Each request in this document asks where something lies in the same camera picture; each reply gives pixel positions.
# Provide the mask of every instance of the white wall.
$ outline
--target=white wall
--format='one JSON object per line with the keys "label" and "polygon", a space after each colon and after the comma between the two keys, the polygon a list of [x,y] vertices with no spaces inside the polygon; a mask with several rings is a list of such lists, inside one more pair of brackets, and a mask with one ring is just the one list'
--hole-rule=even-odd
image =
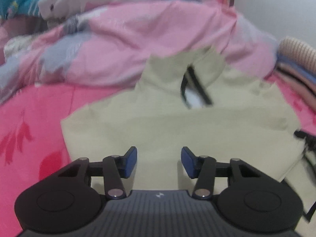
{"label": "white wall", "polygon": [[316,48],[316,0],[235,0],[235,6],[277,39],[293,36]]}

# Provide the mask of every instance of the bed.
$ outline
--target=bed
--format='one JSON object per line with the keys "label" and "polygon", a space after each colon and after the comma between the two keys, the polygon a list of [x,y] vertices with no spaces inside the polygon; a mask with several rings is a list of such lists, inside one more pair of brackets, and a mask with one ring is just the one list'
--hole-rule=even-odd
{"label": "bed", "polygon": [[[31,15],[68,19],[0,66],[0,184],[7,186],[0,191],[0,236],[21,231],[16,197],[71,161],[60,121],[87,103],[132,88],[151,54],[214,46],[232,67],[276,82],[303,129],[316,134],[315,113],[270,75],[277,41],[227,0],[37,1]],[[4,11],[5,19],[25,12]]]}

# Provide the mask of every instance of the beige shirt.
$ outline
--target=beige shirt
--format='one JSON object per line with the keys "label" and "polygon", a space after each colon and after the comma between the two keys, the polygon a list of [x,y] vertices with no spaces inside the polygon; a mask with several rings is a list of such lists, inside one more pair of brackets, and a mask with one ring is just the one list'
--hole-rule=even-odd
{"label": "beige shirt", "polygon": [[[191,63],[213,106],[184,105],[180,86]],[[137,168],[125,182],[127,191],[192,190],[194,181],[180,161],[183,146],[219,162],[241,158],[280,180],[303,150],[303,142],[293,137],[299,128],[276,85],[230,68],[208,48],[151,57],[133,91],[87,105],[62,121],[72,159],[101,161],[137,147]],[[222,183],[217,191],[227,187]]]}

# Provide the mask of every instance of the stack of folded clothes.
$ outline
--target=stack of folded clothes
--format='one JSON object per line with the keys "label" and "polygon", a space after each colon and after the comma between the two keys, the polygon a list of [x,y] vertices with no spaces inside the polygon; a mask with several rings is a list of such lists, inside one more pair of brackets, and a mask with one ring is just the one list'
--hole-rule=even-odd
{"label": "stack of folded clothes", "polygon": [[316,111],[316,49],[286,37],[279,46],[276,74]]}

